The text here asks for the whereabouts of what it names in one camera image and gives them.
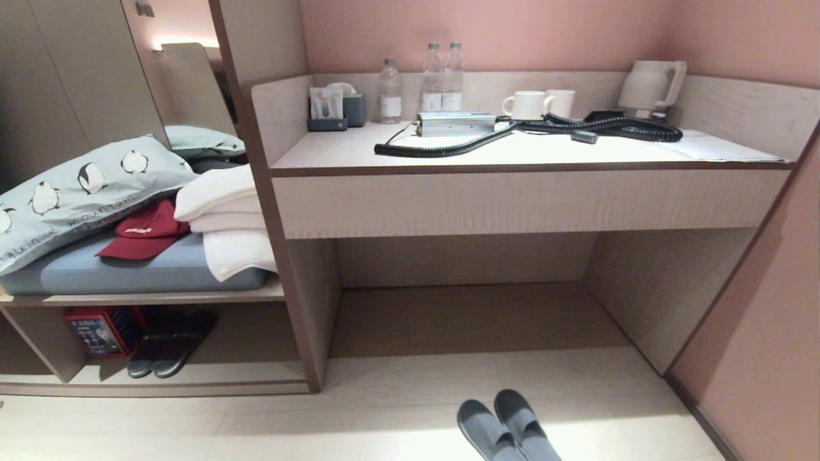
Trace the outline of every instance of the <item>baseball cap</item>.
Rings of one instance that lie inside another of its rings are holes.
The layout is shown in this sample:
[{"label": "baseball cap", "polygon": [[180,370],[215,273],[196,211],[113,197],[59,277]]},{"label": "baseball cap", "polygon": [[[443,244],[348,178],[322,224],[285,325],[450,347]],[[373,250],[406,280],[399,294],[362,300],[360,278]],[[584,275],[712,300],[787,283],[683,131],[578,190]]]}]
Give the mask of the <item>baseball cap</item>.
[{"label": "baseball cap", "polygon": [[97,256],[140,261],[165,251],[190,226],[175,220],[174,203],[162,199],[122,220],[115,232],[117,237]]}]

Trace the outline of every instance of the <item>slipper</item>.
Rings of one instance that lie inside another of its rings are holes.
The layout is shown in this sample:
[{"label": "slipper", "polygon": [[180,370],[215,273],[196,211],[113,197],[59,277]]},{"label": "slipper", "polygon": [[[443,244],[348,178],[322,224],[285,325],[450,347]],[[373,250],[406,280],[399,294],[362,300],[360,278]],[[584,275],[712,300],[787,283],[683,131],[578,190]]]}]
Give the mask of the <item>slipper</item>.
[{"label": "slipper", "polygon": [[486,461],[526,461],[506,427],[478,400],[458,409],[458,427]]},{"label": "slipper", "polygon": [[561,461],[524,396],[505,389],[495,396],[495,414],[528,461]]},{"label": "slipper", "polygon": [[146,377],[151,373],[151,363],[159,357],[167,342],[171,339],[180,317],[173,313],[164,314],[155,324],[148,327],[148,332],[139,342],[125,369],[132,378]]},{"label": "slipper", "polygon": [[186,318],[151,363],[154,375],[168,378],[180,372],[215,324],[216,314],[211,311],[197,311]]}]

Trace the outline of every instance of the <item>black hose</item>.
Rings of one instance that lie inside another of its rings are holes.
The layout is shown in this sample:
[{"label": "black hose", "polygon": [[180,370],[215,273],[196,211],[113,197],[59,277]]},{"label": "black hose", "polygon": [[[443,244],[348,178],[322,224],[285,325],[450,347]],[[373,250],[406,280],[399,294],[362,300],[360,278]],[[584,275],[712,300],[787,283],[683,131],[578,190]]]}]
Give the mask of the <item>black hose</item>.
[{"label": "black hose", "polygon": [[676,143],[683,138],[683,133],[677,128],[658,123],[656,121],[619,116],[600,121],[574,121],[568,118],[547,114],[542,121],[511,121],[510,126],[503,130],[494,131],[480,138],[456,146],[441,148],[416,148],[409,146],[395,146],[392,144],[376,144],[374,151],[377,155],[390,157],[411,158],[441,158],[454,157],[471,152],[484,144],[509,136],[513,131],[530,131],[551,135],[570,135],[574,131],[589,131],[604,136],[620,136],[622,138],[639,139],[641,141]]}]

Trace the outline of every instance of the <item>light blue pillow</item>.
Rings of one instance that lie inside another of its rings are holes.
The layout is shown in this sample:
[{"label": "light blue pillow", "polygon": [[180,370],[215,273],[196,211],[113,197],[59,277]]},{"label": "light blue pillow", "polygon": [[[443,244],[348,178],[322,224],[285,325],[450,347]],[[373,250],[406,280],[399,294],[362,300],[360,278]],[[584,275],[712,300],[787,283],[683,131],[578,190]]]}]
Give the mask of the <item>light blue pillow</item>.
[{"label": "light blue pillow", "polygon": [[245,143],[236,136],[196,126],[166,126],[171,150],[188,160],[231,158],[245,153]]},{"label": "light blue pillow", "polygon": [[112,143],[0,195],[0,276],[119,221],[197,175],[156,139]]}]

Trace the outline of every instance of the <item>white mug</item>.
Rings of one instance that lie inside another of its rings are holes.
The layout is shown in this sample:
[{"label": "white mug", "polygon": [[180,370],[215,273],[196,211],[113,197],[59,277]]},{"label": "white mug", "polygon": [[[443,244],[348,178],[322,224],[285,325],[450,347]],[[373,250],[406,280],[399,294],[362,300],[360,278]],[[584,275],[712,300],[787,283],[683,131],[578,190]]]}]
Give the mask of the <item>white mug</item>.
[{"label": "white mug", "polygon": [[569,118],[574,100],[575,92],[571,89],[548,89],[547,98],[544,100],[544,113]]},{"label": "white mug", "polygon": [[[513,120],[540,120],[547,112],[547,93],[543,91],[516,91],[515,96],[504,99],[501,111]],[[512,101],[512,111],[507,110],[507,103]]]}]

